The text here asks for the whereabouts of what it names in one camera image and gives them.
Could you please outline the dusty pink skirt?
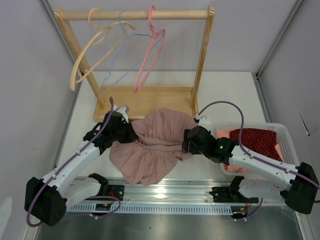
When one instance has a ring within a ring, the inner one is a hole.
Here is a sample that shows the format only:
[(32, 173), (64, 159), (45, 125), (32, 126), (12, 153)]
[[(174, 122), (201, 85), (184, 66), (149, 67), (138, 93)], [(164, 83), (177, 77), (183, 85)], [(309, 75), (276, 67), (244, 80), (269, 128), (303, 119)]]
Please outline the dusty pink skirt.
[(132, 122), (138, 139), (130, 143), (114, 142), (109, 159), (129, 184), (156, 184), (178, 161), (191, 157), (182, 150), (184, 131), (196, 126), (194, 118), (184, 112), (154, 110), (144, 119)]

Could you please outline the cream plastic hanger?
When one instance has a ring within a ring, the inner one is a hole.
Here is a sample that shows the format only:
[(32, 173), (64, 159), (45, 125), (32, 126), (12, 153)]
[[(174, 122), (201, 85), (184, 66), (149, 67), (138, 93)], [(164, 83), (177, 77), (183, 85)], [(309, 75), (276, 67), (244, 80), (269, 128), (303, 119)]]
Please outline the cream plastic hanger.
[(119, 49), (129, 37), (133, 36), (136, 26), (127, 20), (108, 20), (106, 24), (99, 24), (94, 20), (94, 15), (100, 13), (98, 7), (92, 8), (86, 16), (86, 21), (95, 32), (88, 37), (88, 42), (80, 47), (69, 77), (69, 88), (75, 90), (76, 86), (94, 71), (100, 69), (101, 65), (110, 57), (115, 56)]

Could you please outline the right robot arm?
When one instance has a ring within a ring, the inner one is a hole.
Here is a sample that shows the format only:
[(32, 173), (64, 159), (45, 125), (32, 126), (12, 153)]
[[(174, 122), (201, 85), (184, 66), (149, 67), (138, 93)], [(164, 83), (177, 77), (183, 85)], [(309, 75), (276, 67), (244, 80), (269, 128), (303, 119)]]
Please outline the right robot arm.
[(312, 166), (305, 162), (294, 165), (276, 161), (248, 150), (240, 142), (226, 137), (216, 139), (202, 126), (184, 131), (182, 151), (203, 155), (217, 164), (247, 169), (274, 183), (274, 187), (249, 191), (242, 178), (239, 184), (228, 189), (228, 196), (234, 202), (251, 197), (280, 199), (292, 210), (305, 215), (311, 213), (316, 202), (319, 181)]

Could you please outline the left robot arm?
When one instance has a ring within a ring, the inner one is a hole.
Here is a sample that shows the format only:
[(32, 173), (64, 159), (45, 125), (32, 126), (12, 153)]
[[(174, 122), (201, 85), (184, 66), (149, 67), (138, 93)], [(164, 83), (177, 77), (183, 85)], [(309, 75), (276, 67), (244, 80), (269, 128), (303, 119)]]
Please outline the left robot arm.
[(27, 182), (24, 209), (30, 227), (35, 227), (31, 223), (31, 216), (52, 227), (62, 220), (68, 208), (84, 200), (116, 200), (110, 194), (109, 181), (97, 173), (90, 174), (75, 185), (72, 182), (89, 164), (111, 148), (113, 143), (131, 143), (137, 140), (128, 112), (127, 106), (113, 108), (102, 122), (85, 134), (65, 163), (40, 179), (32, 177)]

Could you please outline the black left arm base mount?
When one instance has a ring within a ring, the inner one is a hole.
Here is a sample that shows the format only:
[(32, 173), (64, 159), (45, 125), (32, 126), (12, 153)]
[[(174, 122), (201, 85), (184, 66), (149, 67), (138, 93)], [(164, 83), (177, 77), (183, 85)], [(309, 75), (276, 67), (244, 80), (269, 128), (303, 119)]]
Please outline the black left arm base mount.
[(92, 173), (88, 176), (95, 179), (100, 184), (99, 191), (96, 196), (115, 197), (120, 201), (124, 198), (125, 186), (120, 184), (109, 184), (109, 180), (97, 173)]

